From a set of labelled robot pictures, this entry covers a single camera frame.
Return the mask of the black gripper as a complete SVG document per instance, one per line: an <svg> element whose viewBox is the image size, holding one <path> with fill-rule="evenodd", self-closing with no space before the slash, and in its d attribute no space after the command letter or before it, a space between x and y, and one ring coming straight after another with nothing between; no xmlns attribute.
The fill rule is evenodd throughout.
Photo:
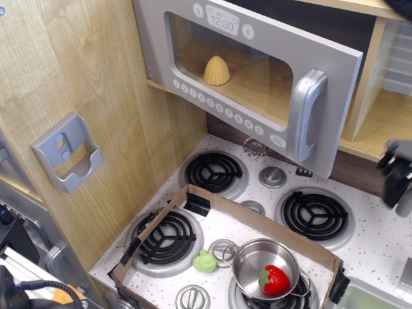
<svg viewBox="0 0 412 309"><path fill-rule="evenodd" d="M392 209L411 181L411 140L389 139L386 142L386 152L379 158L377 167L387 175L382 199Z"/></svg>

